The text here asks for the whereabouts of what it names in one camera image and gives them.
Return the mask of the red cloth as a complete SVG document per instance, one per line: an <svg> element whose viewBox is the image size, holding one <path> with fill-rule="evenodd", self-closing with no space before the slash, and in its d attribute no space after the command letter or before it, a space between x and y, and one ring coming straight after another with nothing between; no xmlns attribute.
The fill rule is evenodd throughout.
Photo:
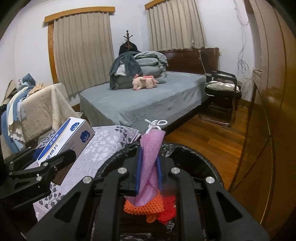
<svg viewBox="0 0 296 241"><path fill-rule="evenodd" d="M176 197L171 196L162 196L163 201L163 211L157 215L157 221L163 225L167 225L170 220L177 216L176 210Z"/></svg>

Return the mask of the blue white tissue box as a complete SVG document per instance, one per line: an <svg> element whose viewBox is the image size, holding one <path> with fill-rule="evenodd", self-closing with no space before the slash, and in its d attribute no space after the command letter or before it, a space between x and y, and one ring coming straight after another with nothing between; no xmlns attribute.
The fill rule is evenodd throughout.
<svg viewBox="0 0 296 241"><path fill-rule="evenodd" d="M95 131L86 120L69 117L48 141L38 156L37 163L41 166L42 162L66 150L73 150L78 157L94 135Z"/></svg>

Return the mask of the orange foam net sleeve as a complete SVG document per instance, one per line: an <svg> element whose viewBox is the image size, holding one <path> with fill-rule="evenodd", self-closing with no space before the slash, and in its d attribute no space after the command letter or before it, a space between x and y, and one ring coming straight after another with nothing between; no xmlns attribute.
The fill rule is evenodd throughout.
<svg viewBox="0 0 296 241"><path fill-rule="evenodd" d="M130 201L126 200L123 210L127 214L145 215L147 223L153 223L156 221L158 215L165 211L163 198L160 192L143 206L134 206Z"/></svg>

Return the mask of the pink mesh bag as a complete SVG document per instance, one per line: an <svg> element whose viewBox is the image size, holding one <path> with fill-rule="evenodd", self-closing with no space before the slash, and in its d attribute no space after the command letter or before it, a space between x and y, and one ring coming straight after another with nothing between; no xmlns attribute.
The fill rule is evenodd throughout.
<svg viewBox="0 0 296 241"><path fill-rule="evenodd" d="M144 206L155 198L159 191L159 176L157 159L165 136L162 126L168 124L166 120L145 120L148 129L140 138L142 149L142 164L140 171L140 183L137 196L133 199L134 206Z"/></svg>

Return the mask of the black trash bin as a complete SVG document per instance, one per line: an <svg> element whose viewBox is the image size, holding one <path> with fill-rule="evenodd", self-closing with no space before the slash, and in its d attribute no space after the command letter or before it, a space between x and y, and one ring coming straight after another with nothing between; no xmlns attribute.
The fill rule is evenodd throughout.
<svg viewBox="0 0 296 241"><path fill-rule="evenodd" d="M143 217L133 217L123 211L123 197L139 193L140 181L144 178L143 157L140 144L130 144L98 169L95 175L95 190L99 195L96 240L121 240L127 235L143 240L177 239L176 218L170 218L167 225L159 221L148 224ZM163 196L175 197L178 190L175 180L169 176L173 167L187 171L196 184L208 176L223 184L217 169L199 152L184 145L164 143L156 160L157 190Z"/></svg>

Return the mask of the blue white scalloped cloth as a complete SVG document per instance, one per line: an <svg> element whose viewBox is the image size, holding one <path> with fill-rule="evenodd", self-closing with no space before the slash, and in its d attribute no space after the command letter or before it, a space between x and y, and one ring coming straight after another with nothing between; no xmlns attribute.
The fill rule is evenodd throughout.
<svg viewBox="0 0 296 241"><path fill-rule="evenodd" d="M35 86L36 82L29 73L22 78L20 86L10 81L1 104L4 107L1 114L1 134L13 154L25 148L21 122L26 114L22 102Z"/></svg>

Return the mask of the beige quilt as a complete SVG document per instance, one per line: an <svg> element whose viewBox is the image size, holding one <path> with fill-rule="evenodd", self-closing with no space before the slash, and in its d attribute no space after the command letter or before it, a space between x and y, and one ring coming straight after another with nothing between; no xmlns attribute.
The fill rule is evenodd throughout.
<svg viewBox="0 0 296 241"><path fill-rule="evenodd" d="M26 117L21 121L21 126L26 143L45 131L57 131L70 117L79 118L68 102L68 94L62 83L37 91L22 104Z"/></svg>

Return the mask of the wooden wardrobe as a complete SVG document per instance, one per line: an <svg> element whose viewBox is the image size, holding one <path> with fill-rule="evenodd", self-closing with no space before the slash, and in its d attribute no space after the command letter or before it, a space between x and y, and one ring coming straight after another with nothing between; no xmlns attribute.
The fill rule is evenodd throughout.
<svg viewBox="0 0 296 241"><path fill-rule="evenodd" d="M276 1L251 1L261 48L230 193L273 237L295 210L295 35Z"/></svg>

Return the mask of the grey floral bedspread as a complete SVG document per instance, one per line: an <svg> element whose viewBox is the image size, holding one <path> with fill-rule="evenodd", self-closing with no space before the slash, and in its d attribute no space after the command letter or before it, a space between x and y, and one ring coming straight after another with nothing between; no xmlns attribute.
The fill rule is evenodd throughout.
<svg viewBox="0 0 296 241"><path fill-rule="evenodd" d="M37 220L41 220L83 177L95 177L108 158L140 137L138 130L127 126L100 126L93 130L94 137L76 159L62 184L50 183L50 194L33 204Z"/></svg>

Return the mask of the grey bed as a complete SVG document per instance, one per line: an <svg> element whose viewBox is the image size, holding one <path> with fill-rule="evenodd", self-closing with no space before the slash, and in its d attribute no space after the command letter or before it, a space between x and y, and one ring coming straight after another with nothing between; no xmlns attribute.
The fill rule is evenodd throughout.
<svg viewBox="0 0 296 241"><path fill-rule="evenodd" d="M102 84L80 93L80 108L91 126L129 126L144 133L145 120L167 120L172 124L206 99L206 77L168 72L168 80L153 89L111 90Z"/></svg>

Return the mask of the left beige curtain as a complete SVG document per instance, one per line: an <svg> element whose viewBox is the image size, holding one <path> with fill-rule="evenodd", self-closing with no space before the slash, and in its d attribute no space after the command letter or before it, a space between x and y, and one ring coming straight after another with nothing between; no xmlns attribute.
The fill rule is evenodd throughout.
<svg viewBox="0 0 296 241"><path fill-rule="evenodd" d="M114 53L109 13L93 12L55 20L54 60L68 95L109 82Z"/></svg>

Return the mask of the beige curtain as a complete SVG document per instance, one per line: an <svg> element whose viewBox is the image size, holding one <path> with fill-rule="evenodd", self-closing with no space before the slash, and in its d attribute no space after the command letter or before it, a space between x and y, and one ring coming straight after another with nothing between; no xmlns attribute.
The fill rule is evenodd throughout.
<svg viewBox="0 0 296 241"><path fill-rule="evenodd" d="M206 46L196 1L150 1L144 7L154 51L201 49Z"/></svg>
<svg viewBox="0 0 296 241"><path fill-rule="evenodd" d="M93 12L55 20L54 60L68 95L109 82L114 53L109 13Z"/></svg>

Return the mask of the black folding chair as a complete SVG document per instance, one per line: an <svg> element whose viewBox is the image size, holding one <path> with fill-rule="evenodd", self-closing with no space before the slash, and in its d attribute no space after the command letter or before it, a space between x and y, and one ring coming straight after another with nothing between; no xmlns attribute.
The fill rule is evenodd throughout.
<svg viewBox="0 0 296 241"><path fill-rule="evenodd" d="M200 110L203 121L229 127L234 122L241 87L234 74L224 71L211 71L205 74L205 93L208 99Z"/></svg>

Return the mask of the pile of grey blankets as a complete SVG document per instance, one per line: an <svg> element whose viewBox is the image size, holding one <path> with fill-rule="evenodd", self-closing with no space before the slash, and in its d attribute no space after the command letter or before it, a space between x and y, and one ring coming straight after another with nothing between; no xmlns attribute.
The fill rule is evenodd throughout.
<svg viewBox="0 0 296 241"><path fill-rule="evenodd" d="M109 72L110 89L132 88L132 81L137 77L152 77L157 83L167 82L169 64L164 54L157 51L126 51L112 63Z"/></svg>

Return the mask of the pink plush pig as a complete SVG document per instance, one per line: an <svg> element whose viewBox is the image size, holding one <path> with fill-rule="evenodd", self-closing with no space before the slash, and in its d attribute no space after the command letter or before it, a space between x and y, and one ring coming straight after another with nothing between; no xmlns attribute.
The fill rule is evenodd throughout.
<svg viewBox="0 0 296 241"><path fill-rule="evenodd" d="M133 90L141 90L143 88L152 89L158 86L158 81L152 76L138 76L138 74L133 78L132 85Z"/></svg>

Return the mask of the wooden coat rack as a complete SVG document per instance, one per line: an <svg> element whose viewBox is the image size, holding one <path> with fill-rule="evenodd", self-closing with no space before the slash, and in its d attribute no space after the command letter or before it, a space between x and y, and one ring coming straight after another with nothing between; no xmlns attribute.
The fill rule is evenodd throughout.
<svg viewBox="0 0 296 241"><path fill-rule="evenodd" d="M130 35L129 31L127 30L126 35L123 36L126 39L126 41L120 46L119 55L121 55L125 52L128 52L128 51L139 52L137 46L130 41L132 36L133 35Z"/></svg>

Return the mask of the dark wooden headboard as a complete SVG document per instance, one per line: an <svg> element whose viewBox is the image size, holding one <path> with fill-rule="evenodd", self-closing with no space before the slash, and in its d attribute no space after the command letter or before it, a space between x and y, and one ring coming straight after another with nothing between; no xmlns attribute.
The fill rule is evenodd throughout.
<svg viewBox="0 0 296 241"><path fill-rule="evenodd" d="M204 74L218 70L219 48L161 51L168 61L168 71Z"/></svg>

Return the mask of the right beige curtain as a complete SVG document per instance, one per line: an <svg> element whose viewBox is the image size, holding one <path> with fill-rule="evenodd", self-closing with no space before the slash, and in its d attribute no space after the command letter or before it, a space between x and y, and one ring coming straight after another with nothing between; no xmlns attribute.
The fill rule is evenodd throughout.
<svg viewBox="0 0 296 241"><path fill-rule="evenodd" d="M196 1L150 1L144 7L154 51L201 49L206 46Z"/></svg>

